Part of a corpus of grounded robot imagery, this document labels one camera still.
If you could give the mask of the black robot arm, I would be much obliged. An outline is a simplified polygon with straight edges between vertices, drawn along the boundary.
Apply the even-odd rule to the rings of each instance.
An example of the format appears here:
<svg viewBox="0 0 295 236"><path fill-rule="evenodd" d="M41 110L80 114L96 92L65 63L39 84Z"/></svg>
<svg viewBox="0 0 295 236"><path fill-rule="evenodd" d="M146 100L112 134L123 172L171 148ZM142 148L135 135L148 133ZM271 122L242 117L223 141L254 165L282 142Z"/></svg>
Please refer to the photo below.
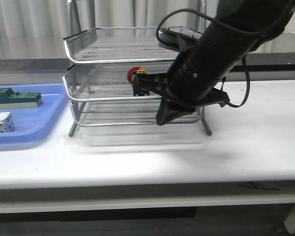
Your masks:
<svg viewBox="0 0 295 236"><path fill-rule="evenodd" d="M133 91L161 96L159 126L201 106L230 105L227 93L216 84L224 82L239 61L245 63L249 52L278 37L294 11L295 0L221 0L216 16L197 40L157 29L157 40L179 55L166 73L136 73Z"/></svg>

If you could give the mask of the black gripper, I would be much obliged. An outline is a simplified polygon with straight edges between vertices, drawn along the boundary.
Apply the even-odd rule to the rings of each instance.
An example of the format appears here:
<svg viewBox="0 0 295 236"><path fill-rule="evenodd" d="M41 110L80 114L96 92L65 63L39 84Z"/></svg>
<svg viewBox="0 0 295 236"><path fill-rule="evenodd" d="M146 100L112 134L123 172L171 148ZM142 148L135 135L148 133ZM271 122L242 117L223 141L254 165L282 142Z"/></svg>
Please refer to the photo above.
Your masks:
<svg viewBox="0 0 295 236"><path fill-rule="evenodd" d="M156 114L156 123L162 126L194 113L196 106L215 103L225 106L230 101L227 93L214 88L220 81L198 70L189 52L180 52L166 73L136 73L132 90L134 96L150 92L163 96Z"/></svg>

